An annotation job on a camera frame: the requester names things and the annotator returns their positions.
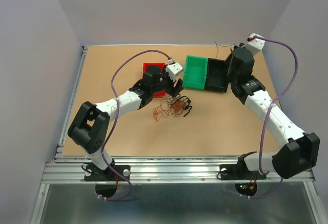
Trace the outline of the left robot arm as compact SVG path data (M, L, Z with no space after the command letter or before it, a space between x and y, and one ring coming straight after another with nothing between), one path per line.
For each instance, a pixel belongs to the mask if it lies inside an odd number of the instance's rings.
M68 129L68 136L83 148L92 161L84 169L87 180L116 178L113 167L115 162L104 150L108 141L106 135L109 123L117 124L120 116L143 108L157 92L165 91L176 97L182 90L183 81L178 78L181 72L183 67L179 63L166 65L164 69L149 66L142 79L124 94L97 104L86 101L80 106Z

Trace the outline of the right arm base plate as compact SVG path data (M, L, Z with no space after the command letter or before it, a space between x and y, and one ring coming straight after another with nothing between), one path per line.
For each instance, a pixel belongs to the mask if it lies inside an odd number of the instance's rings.
M217 178L221 180L264 180L267 177L258 171L249 171L244 165L224 164L220 166Z

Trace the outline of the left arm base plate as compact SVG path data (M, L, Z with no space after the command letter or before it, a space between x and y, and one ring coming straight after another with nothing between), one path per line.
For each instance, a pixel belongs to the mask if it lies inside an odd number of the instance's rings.
M93 163L82 164L81 168L85 172L84 181L116 181L119 178L119 176L109 168L101 170Z

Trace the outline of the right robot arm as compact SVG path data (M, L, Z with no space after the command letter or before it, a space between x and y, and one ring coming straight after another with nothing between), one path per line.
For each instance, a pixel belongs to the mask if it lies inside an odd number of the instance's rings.
M259 152L242 154L227 173L247 178L254 172L275 172L289 179L313 168L317 164L319 137L295 125L276 105L277 99L272 99L255 78L254 51L246 45L234 46L227 60L233 94L263 122Z

